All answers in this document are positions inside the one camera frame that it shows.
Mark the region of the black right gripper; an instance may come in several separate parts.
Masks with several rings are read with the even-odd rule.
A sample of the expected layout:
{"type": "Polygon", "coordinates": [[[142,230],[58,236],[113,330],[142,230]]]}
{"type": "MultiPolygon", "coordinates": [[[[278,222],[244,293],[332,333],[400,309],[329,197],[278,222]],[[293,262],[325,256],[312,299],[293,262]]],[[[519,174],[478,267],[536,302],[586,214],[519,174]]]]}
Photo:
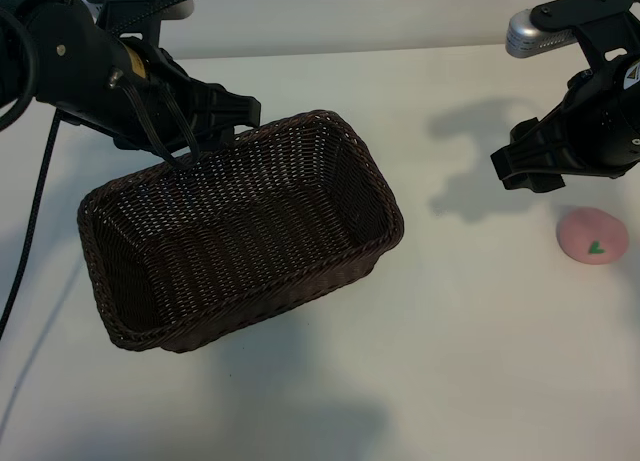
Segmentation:
{"type": "Polygon", "coordinates": [[[506,148],[491,161],[506,190],[551,192],[562,175],[618,178],[639,163],[639,58],[618,56],[573,76],[551,113],[510,131],[509,149],[537,152],[537,172],[517,168],[506,148]]]}

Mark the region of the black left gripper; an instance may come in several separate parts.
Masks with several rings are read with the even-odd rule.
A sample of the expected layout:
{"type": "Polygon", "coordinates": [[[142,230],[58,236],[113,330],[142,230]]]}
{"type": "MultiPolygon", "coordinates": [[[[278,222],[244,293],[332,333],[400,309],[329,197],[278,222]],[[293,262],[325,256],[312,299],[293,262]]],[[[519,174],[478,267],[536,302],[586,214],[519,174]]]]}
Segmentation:
{"type": "Polygon", "coordinates": [[[129,65],[114,65],[107,88],[125,97],[132,111],[118,135],[138,150],[173,154],[187,148],[192,154],[219,151],[234,145],[235,126],[256,128],[261,103],[252,96],[229,92],[220,84],[206,85],[205,112],[212,116],[195,133],[197,91],[204,84],[189,77],[166,51],[138,38],[118,42],[129,65]]]}

